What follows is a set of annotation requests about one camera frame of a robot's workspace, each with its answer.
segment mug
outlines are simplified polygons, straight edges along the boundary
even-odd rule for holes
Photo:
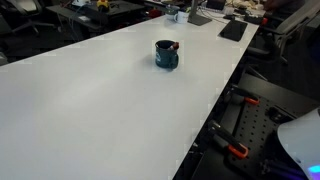
[[[156,64],[159,67],[175,69],[178,66],[179,56],[177,50],[169,49],[174,43],[169,40],[156,42]]]
[[[223,14],[225,14],[225,15],[233,15],[233,13],[234,13],[234,8],[232,8],[232,7],[224,7]]]
[[[174,20],[179,24],[185,24],[188,22],[190,13],[178,11],[178,14],[174,15]]]
[[[257,4],[256,5],[256,10],[263,10],[264,6],[262,4]]]
[[[178,10],[180,9],[180,7],[168,5],[166,8],[167,8],[166,10],[167,19],[174,20],[174,15],[178,13]]]

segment black chair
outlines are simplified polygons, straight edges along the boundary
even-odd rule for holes
[[[269,19],[273,22],[277,21],[279,25],[274,27],[261,26],[247,48],[245,58],[250,61],[250,63],[256,61],[274,63],[282,60],[287,64],[287,59],[283,57],[287,43],[291,39],[299,39],[299,37],[295,37],[295,33],[300,32],[301,36],[305,25],[318,14],[319,10],[319,0],[308,0],[304,6],[285,20],[269,16]],[[246,70],[261,79],[267,80],[267,78],[263,77],[250,65],[247,66]]]
[[[7,57],[4,54],[8,49],[7,43],[0,40],[0,66],[8,64]]]
[[[36,26],[48,26],[54,28],[54,24],[35,22],[32,17],[40,15],[43,11],[43,6],[38,0],[0,0],[0,8],[2,11],[8,13],[20,14],[27,19],[27,23],[13,29],[12,32],[16,33],[22,29],[32,27],[33,30],[39,35],[39,31]]]

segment dark blue mug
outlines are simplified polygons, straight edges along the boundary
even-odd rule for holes
[[[156,64],[159,67],[175,69],[178,66],[177,50],[170,49],[174,43],[169,40],[161,40],[156,43]]]

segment white table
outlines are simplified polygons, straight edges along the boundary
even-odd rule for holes
[[[171,179],[258,28],[224,26],[160,17],[0,67],[0,179]]]

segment red clamp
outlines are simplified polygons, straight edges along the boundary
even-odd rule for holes
[[[244,100],[252,105],[258,105],[260,103],[259,99],[252,99],[249,97],[245,97]]]
[[[248,156],[249,150],[244,145],[240,144],[240,146],[245,150],[244,153],[238,151],[236,148],[234,148],[231,144],[228,145],[229,151],[236,156],[239,159],[244,159]]]

